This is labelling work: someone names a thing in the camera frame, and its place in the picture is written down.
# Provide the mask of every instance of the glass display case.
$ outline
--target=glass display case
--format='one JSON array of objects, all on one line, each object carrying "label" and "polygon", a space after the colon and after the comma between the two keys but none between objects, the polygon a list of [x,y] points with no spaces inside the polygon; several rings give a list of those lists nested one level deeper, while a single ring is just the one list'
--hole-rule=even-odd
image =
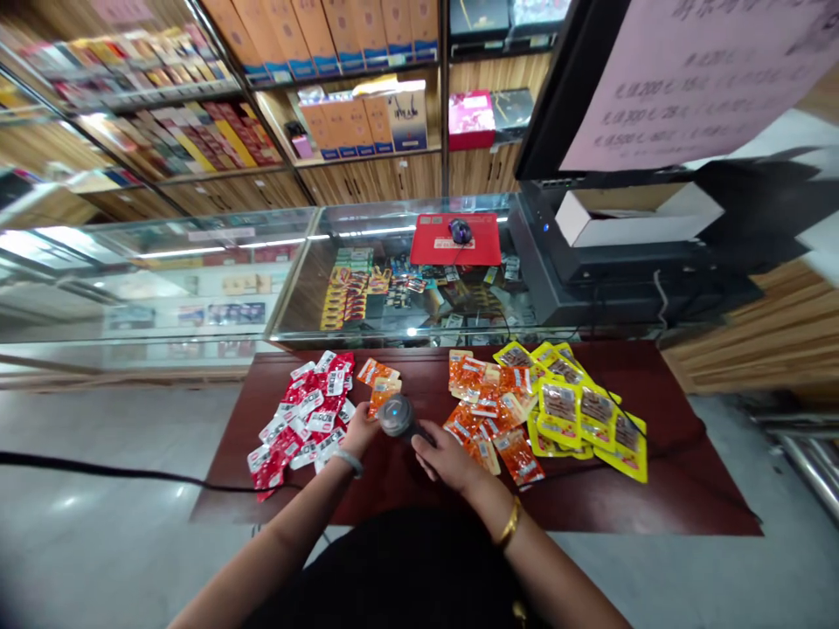
[{"label": "glass display case", "polygon": [[[507,229],[518,204],[450,197],[0,232],[0,386],[241,377],[257,351],[573,335],[537,325]],[[452,212],[494,217],[500,266],[411,264],[418,215]],[[335,316],[353,272],[362,285]]]}]

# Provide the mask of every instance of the person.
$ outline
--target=person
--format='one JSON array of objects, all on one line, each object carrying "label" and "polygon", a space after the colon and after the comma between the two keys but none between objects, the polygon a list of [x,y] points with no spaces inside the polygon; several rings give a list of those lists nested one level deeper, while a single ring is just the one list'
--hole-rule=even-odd
[{"label": "person", "polygon": [[170,629],[276,626],[628,627],[583,570],[454,437],[411,445],[473,515],[401,509],[371,518],[303,566],[357,473],[378,422],[360,404],[340,455],[175,617]]}]

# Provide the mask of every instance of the tiled floor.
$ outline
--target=tiled floor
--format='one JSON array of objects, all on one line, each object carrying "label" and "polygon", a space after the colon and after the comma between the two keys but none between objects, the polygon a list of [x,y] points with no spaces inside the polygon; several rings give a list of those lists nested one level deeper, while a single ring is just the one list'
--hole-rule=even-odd
[{"label": "tiled floor", "polygon": [[[201,476],[237,395],[0,393],[0,447]],[[839,531],[742,415],[719,398],[695,407],[765,538],[555,538],[638,627],[835,627]],[[0,468],[3,589],[21,626],[165,626],[251,535],[188,524],[196,493]]]}]

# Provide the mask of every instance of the red mouse pad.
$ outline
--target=red mouse pad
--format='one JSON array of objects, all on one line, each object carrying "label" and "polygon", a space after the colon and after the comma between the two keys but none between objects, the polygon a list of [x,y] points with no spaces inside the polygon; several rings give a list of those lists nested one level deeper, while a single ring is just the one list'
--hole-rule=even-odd
[{"label": "red mouse pad", "polygon": [[[452,240],[448,224],[456,218],[465,221],[472,231],[472,240],[467,245]],[[420,214],[417,231],[413,233],[411,264],[500,265],[501,242],[496,214]]]}]

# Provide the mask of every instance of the dark red tabletop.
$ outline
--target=dark red tabletop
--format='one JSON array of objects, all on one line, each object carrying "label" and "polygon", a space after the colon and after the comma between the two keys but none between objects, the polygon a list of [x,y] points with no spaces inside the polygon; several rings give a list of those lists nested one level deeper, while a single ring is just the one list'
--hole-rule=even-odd
[{"label": "dark red tabletop", "polygon": [[[547,530],[682,535],[763,535],[742,495],[704,433],[675,378],[652,342],[602,341],[573,346],[598,384],[623,396],[621,407],[644,419],[648,430],[649,483],[642,485],[600,460],[539,459],[547,479],[522,494],[528,513]],[[473,348],[492,362],[498,348]],[[207,475],[212,483],[252,487],[246,456],[260,444],[259,431],[274,415],[289,373],[320,351],[258,354],[233,409]],[[448,348],[362,349],[356,373],[368,357],[401,372],[402,392],[421,418],[439,424],[457,400],[448,392]],[[370,399],[355,381],[350,400]],[[445,487],[420,470],[408,444],[379,434],[364,459],[365,473],[350,486],[331,523],[356,525],[409,505],[462,508]],[[286,471],[286,482],[305,485],[313,466]],[[506,469],[502,480],[514,483]],[[294,496],[282,489],[259,504],[253,494],[202,490],[194,522],[267,522]]]}]

